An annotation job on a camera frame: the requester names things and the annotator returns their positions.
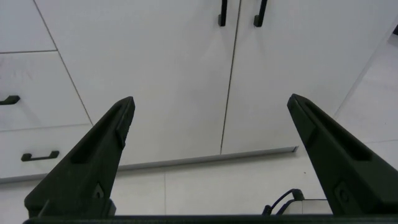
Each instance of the cabinet handle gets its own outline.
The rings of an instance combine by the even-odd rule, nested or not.
[[[254,16],[253,24],[255,27],[262,26],[262,21],[264,20],[264,14],[266,13],[266,7],[267,7],[267,0],[262,0],[260,5],[260,12],[258,15]]]
[[[221,14],[218,15],[218,25],[220,27],[225,26],[225,21],[226,21],[226,6],[228,5],[228,0],[223,0],[221,3]]]
[[[19,96],[8,96],[7,99],[0,101],[0,105],[14,105],[20,100]]]
[[[44,160],[44,159],[55,159],[58,157],[59,154],[60,154],[60,151],[52,151],[49,156],[32,158],[32,154],[25,153],[22,155],[21,161],[28,162],[28,161],[36,161],[36,160]]]

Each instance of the cabinet door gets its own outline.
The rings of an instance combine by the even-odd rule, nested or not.
[[[55,50],[33,0],[0,1],[0,53]]]
[[[241,2],[223,154],[299,145],[289,96],[333,116],[398,15],[396,0],[268,0],[255,27],[260,3]]]
[[[58,52],[0,54],[0,131],[89,124]]]
[[[49,173],[91,128],[91,124],[82,124],[1,131],[0,179]],[[23,154],[35,159],[48,157],[52,151],[58,155],[51,159],[22,161]]]
[[[36,1],[93,122],[133,96],[121,165],[220,153],[239,1]]]

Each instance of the black cable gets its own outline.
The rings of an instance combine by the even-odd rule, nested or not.
[[[292,193],[294,200],[304,200],[304,195],[300,189],[290,189],[286,193],[284,193],[282,196],[278,198],[278,200],[275,201],[275,203],[272,206],[266,205],[264,208],[264,211],[262,211],[262,215],[270,215],[272,213],[272,210],[275,208],[275,206],[283,200],[288,194]]]

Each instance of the drawer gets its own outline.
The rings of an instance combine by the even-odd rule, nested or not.
[[[0,179],[50,172],[91,127],[90,124],[84,124],[0,132]],[[52,151],[59,151],[58,157],[21,161],[21,157],[25,153],[29,153],[32,158],[35,158],[47,157]]]
[[[0,1],[0,52],[56,50],[33,0]]]
[[[44,128],[90,121],[58,52],[0,54],[0,131]]]

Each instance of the floor tile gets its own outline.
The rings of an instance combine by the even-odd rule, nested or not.
[[[166,214],[260,214],[292,188],[302,189],[306,198],[325,198],[303,148],[292,154],[173,167],[166,170]]]
[[[392,35],[338,114],[337,122],[362,142],[398,139],[397,62],[398,36]]]
[[[164,215],[163,169],[118,172],[111,194],[117,215]]]
[[[0,223],[23,223],[29,218],[24,200],[39,182],[36,180],[0,185]]]

